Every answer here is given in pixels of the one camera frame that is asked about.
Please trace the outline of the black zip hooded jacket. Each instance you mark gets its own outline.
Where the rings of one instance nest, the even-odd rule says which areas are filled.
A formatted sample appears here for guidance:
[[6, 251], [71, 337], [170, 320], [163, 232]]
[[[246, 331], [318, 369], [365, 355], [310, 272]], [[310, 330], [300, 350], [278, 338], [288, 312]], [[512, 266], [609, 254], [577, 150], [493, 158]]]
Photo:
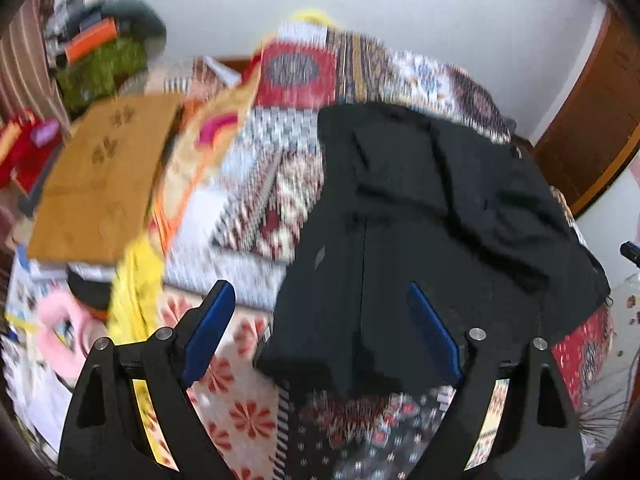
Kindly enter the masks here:
[[533, 159], [398, 105], [320, 110], [326, 177], [258, 370], [303, 390], [420, 394], [446, 382], [412, 286], [517, 356], [556, 344], [610, 284]]

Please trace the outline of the pile of clothes on box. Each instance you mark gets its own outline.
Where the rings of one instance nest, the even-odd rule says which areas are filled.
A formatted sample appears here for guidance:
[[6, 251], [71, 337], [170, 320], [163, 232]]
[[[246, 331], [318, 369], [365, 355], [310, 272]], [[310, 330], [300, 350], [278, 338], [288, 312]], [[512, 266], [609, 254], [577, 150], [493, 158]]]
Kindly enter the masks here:
[[102, 21], [102, 6], [109, 1], [63, 0], [44, 24], [47, 55], [55, 58], [80, 32]]

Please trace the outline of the white sliding wardrobe door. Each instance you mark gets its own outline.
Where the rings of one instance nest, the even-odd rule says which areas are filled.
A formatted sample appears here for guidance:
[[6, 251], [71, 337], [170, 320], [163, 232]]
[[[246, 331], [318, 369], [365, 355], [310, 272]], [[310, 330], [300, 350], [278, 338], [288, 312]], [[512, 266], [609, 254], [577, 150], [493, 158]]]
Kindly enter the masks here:
[[638, 271], [620, 254], [620, 245], [639, 243], [639, 155], [577, 219], [590, 252], [605, 270], [612, 288]]

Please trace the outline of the scattered papers and books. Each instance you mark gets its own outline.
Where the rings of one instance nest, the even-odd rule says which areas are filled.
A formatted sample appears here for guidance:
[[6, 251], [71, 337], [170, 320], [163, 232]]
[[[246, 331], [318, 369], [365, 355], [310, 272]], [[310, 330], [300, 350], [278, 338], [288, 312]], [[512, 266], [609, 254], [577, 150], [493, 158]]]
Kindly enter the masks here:
[[37, 304], [53, 289], [65, 286], [60, 280], [34, 280], [20, 255], [15, 254], [1, 315], [8, 323], [8, 332], [1, 337], [6, 393], [30, 448], [54, 464], [72, 390], [56, 376], [37, 347]]

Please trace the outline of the orange floral blanket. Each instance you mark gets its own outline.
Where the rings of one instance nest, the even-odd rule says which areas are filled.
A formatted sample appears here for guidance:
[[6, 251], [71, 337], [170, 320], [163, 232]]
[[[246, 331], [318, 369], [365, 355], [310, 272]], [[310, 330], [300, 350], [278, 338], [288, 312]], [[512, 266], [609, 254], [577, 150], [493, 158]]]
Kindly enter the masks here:
[[117, 95], [175, 93], [180, 99], [177, 135], [160, 165], [152, 188], [144, 230], [125, 250], [116, 268], [108, 309], [108, 336], [115, 344], [145, 341], [157, 329], [156, 303], [162, 291], [165, 258], [178, 233], [196, 186], [221, 165], [253, 104], [260, 77], [260, 56], [247, 62], [241, 80], [226, 86], [210, 82], [202, 58], [194, 58], [189, 88], [169, 87], [166, 70], [131, 78]]

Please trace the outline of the brown wooden door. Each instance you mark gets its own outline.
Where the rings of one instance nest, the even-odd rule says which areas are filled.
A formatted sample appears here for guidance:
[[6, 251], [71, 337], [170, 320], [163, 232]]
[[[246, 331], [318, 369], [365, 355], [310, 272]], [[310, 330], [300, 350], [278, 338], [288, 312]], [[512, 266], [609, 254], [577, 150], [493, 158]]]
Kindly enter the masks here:
[[589, 58], [534, 147], [548, 183], [574, 216], [620, 175], [639, 149], [639, 35], [608, 9]]

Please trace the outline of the patchwork patterned bed cover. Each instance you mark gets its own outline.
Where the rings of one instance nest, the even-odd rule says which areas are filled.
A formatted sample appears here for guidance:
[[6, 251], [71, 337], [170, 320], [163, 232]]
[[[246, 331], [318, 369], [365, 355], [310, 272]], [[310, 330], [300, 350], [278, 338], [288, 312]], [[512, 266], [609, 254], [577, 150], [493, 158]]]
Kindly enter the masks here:
[[110, 333], [153, 342], [139, 387], [158, 461], [229, 479], [584, 472], [575, 410], [608, 355], [610, 285], [572, 215], [464, 70], [283, 24], [242, 80], [152, 70], [183, 100], [150, 235]]

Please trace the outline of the bamboo lap desk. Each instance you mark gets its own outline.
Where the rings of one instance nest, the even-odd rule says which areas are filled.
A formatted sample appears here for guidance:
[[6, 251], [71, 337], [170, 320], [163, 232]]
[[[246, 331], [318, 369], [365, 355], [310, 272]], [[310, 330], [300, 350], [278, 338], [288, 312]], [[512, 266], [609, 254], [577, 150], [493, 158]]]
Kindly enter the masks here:
[[44, 262], [116, 263], [145, 226], [175, 93], [96, 102], [43, 185], [26, 254]]

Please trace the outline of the red plush toy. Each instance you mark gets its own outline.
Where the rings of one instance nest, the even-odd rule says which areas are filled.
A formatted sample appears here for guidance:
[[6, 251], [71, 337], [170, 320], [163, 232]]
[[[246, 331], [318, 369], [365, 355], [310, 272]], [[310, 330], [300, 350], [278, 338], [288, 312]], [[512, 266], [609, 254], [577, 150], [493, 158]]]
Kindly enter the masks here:
[[1, 186], [14, 182], [28, 195], [44, 166], [62, 143], [56, 119], [42, 120], [31, 110], [21, 110], [1, 129]]

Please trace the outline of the striped maroon curtain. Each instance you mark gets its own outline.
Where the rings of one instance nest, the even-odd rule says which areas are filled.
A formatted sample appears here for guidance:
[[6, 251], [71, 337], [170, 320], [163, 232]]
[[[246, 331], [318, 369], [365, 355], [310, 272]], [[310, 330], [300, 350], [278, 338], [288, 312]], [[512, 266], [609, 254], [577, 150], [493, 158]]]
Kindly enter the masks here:
[[21, 110], [56, 119], [68, 133], [70, 120], [55, 79], [50, 76], [43, 25], [54, 0], [25, 0], [1, 35], [1, 125]]

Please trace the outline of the orange box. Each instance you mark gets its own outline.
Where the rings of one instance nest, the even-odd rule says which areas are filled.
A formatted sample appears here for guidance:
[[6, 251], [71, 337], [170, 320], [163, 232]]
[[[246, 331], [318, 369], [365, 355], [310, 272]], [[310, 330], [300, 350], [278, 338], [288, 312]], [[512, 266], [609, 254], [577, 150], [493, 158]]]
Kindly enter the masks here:
[[96, 48], [113, 41], [118, 36], [114, 18], [104, 18], [76, 35], [65, 47], [66, 61], [70, 64], [79, 61]]

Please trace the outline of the yellow foam bed headboard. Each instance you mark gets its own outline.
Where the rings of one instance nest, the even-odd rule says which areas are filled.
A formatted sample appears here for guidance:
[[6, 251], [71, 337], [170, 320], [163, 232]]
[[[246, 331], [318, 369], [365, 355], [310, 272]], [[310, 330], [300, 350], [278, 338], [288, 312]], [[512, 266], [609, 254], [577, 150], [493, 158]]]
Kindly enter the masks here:
[[337, 22], [319, 9], [303, 9], [295, 11], [288, 18], [291, 22], [306, 23], [329, 28], [337, 28]]

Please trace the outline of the grey neck pillow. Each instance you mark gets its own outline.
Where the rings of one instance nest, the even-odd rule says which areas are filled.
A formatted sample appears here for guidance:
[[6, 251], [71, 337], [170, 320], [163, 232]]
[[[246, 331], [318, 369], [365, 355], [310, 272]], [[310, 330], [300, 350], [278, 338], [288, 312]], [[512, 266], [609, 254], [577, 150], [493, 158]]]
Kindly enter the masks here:
[[101, 12], [104, 18], [114, 18], [120, 36], [141, 42], [149, 58], [158, 58], [164, 52], [166, 25], [144, 0], [110, 0]]

